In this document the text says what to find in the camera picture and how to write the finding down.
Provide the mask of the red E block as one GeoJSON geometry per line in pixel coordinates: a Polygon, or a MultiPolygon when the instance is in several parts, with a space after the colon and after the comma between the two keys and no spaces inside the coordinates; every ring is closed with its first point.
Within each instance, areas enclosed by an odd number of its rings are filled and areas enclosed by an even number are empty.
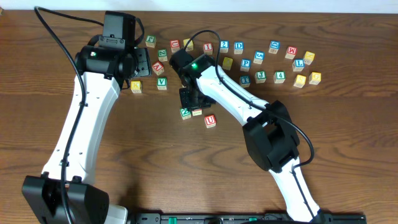
{"type": "Polygon", "coordinates": [[[195,110],[192,110],[192,115],[193,115],[193,116],[199,116],[199,115],[202,115],[202,113],[203,113],[203,110],[202,110],[202,109],[195,109],[195,110]]]}

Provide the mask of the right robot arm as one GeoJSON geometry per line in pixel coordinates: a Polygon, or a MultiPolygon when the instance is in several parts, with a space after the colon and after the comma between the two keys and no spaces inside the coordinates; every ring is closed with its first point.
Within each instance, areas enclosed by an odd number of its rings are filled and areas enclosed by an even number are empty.
{"type": "Polygon", "coordinates": [[[180,49],[169,64],[183,84],[179,90],[182,107],[193,111],[219,103],[241,124],[251,159],[273,176],[289,217],[296,222],[320,222],[320,207],[300,169],[299,138],[305,133],[294,125],[285,105],[250,94],[205,54],[193,58],[180,49]]]}

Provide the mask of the green N block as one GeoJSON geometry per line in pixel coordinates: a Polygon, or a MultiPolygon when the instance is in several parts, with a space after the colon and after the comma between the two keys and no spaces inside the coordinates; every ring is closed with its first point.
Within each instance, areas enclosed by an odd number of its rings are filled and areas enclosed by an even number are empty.
{"type": "Polygon", "coordinates": [[[182,119],[185,120],[192,117],[192,112],[189,111],[187,108],[180,108],[180,115],[182,119]]]}

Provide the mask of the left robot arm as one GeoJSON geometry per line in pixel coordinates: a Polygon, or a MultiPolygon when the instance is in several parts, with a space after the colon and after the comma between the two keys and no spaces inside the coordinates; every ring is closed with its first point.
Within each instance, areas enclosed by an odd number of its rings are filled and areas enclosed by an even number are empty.
{"type": "Polygon", "coordinates": [[[95,187],[98,149],[120,92],[136,77],[151,74],[138,17],[107,11],[103,32],[76,55],[73,98],[55,149],[40,176],[28,175],[22,194],[41,223],[126,223],[128,210],[113,205],[95,187]]]}

